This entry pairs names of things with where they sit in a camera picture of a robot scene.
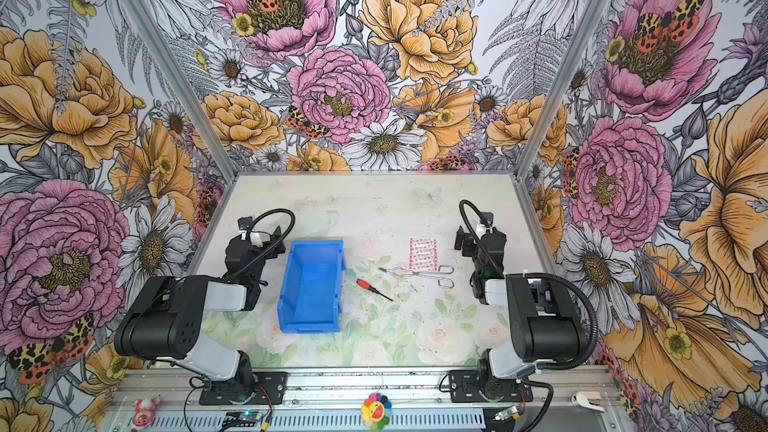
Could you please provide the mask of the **red handled black screwdriver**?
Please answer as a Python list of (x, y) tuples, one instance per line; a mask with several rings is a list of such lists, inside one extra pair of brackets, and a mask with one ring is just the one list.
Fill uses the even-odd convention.
[(364, 289), (364, 290), (366, 290), (366, 291), (368, 291), (368, 292), (371, 292), (371, 293), (373, 293), (373, 294), (375, 294), (375, 295), (378, 295), (378, 296), (380, 296), (380, 297), (383, 297), (384, 299), (386, 299), (386, 300), (388, 300), (388, 301), (392, 302), (392, 299), (391, 299), (390, 297), (388, 297), (387, 295), (385, 295), (384, 293), (382, 293), (381, 291), (379, 291), (378, 289), (376, 289), (376, 288), (375, 288), (373, 285), (371, 285), (369, 282), (367, 282), (367, 281), (365, 281), (365, 280), (363, 280), (363, 279), (357, 279), (357, 280), (356, 280), (356, 284), (357, 284), (357, 285), (358, 285), (360, 288), (362, 288), (362, 289)]

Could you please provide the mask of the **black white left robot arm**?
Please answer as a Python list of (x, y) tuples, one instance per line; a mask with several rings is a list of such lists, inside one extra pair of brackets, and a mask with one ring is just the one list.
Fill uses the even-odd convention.
[(265, 263), (285, 252), (284, 234), (242, 232), (226, 249), (222, 277), (153, 277), (144, 284), (115, 333), (121, 356), (163, 362), (193, 372), (214, 398), (250, 400), (257, 380), (248, 355), (225, 347), (202, 330), (206, 312), (250, 312), (267, 282)]

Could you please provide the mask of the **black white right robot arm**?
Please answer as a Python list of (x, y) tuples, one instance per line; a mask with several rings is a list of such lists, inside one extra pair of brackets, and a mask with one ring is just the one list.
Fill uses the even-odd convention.
[(472, 259), (473, 296), (501, 309), (509, 339), (486, 347), (475, 372), (450, 372), (449, 393), (454, 403), (522, 403), (532, 398), (525, 380), (543, 365), (572, 368), (586, 361), (594, 349), (592, 332), (581, 323), (570, 282), (551, 274), (499, 272), (506, 236), (495, 228), (479, 228), (481, 236), (459, 228), (454, 249)]

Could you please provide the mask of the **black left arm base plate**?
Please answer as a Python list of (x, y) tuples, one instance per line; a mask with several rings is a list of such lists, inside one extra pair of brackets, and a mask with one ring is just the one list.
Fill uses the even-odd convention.
[(244, 383), (235, 379), (213, 382), (203, 389), (203, 406), (280, 405), (287, 389), (287, 372), (253, 372)]

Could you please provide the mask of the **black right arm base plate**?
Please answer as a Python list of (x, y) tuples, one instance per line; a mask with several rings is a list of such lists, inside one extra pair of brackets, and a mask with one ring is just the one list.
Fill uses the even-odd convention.
[(512, 379), (498, 379), (477, 369), (451, 370), (440, 383), (440, 390), (453, 403), (520, 403), (533, 399), (528, 385)]

